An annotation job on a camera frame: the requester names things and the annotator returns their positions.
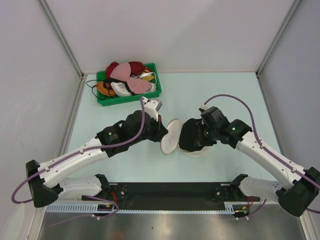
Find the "black bra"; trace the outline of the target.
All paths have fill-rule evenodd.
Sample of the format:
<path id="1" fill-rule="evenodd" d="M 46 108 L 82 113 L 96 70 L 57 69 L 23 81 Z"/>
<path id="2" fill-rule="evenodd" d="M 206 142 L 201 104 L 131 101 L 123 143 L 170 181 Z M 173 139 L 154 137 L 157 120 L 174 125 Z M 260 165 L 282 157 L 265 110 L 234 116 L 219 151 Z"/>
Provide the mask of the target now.
<path id="1" fill-rule="evenodd" d="M 216 144 L 217 141 L 211 139 L 207 126 L 202 119 L 190 118 L 182 125 L 178 148 L 183 152 L 199 152 L 205 147 L 211 147 Z"/>

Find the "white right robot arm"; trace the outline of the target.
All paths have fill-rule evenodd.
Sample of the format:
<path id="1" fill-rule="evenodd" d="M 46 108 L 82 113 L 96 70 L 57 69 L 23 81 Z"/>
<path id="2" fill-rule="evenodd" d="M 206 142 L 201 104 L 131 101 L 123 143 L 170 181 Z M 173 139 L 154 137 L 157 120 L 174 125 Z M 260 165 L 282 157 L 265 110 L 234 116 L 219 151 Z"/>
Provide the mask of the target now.
<path id="1" fill-rule="evenodd" d="M 230 188 L 231 196 L 242 201 L 247 196 L 279 203 L 289 214 L 300 217 L 320 192 L 320 172 L 294 163 L 270 148 L 240 119 L 229 121 L 215 106 L 199 108 L 195 144 L 213 146 L 220 142 L 247 155 L 267 170 L 275 181 L 239 175 Z"/>

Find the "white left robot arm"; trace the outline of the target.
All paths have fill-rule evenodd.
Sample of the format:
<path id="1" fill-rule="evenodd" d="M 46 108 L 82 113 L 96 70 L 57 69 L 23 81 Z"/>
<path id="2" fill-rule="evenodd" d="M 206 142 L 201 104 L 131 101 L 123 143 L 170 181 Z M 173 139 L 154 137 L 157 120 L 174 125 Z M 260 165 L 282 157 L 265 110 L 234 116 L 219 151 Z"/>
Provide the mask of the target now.
<path id="1" fill-rule="evenodd" d="M 111 200 L 112 189 L 105 175 L 95 174 L 88 179 L 70 178 L 70 175 L 125 152 L 141 141 L 160 142 L 168 132 L 161 118 L 154 119 L 137 110 L 125 120 L 104 128 L 72 153 L 42 163 L 29 161 L 25 168 L 34 207 L 45 207 L 58 199 Z"/>

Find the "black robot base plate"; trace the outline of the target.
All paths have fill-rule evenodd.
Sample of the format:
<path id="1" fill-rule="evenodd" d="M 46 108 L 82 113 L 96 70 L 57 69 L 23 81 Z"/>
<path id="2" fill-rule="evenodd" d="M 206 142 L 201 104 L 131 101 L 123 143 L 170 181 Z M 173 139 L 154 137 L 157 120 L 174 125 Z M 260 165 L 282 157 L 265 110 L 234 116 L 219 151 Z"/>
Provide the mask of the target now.
<path id="1" fill-rule="evenodd" d="M 95 195 L 118 203 L 210 203 L 259 202 L 257 196 L 246 196 L 229 182 L 111 182 L 107 189 Z"/>

